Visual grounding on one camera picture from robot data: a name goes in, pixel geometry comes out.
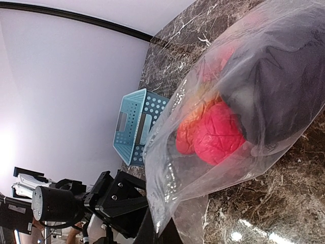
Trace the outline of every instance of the black edge trim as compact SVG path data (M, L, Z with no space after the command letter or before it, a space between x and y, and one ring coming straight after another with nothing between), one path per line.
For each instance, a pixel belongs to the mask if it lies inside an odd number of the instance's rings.
M106 21L91 16L70 12L70 11L60 10L60 9L54 9L49 7L30 5L30 4L9 3L9 2L0 2L0 9L28 11L33 13L47 14L47 15L66 18L66 19L76 20L76 21L100 26L102 28L110 29L116 32L120 32L146 42L150 42L151 39L153 38L153 36L151 35L148 35L146 33L140 32L138 30L120 24L116 24L110 21Z

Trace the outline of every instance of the transparent bag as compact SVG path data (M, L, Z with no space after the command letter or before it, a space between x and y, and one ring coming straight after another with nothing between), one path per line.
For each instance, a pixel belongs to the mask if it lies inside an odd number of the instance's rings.
M174 217L186 244L203 242L206 195L263 174L322 110L324 61L324 2L266 1L211 44L144 150L158 234Z

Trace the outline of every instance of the light blue plastic basket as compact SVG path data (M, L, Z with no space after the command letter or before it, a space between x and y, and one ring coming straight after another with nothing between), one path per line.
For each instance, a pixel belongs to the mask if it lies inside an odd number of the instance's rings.
M123 97L113 146L128 165L143 165L142 153L149 131L169 99L147 89Z

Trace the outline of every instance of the brown marble surface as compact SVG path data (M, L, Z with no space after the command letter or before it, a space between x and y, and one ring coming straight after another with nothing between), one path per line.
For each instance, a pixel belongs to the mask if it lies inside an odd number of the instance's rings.
M197 0L150 45L140 88L170 97L209 44L261 2ZM322 113L267 173L209 196L205 244L325 243L324 151Z

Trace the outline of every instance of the white wall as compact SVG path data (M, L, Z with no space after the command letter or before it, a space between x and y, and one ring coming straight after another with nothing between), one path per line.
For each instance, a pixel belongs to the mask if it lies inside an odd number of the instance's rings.
M0 28L0 191L14 166L87 184L115 173L121 98L138 88L148 43L13 10L0 10Z
M150 35L157 34L196 0L8 0L82 13Z

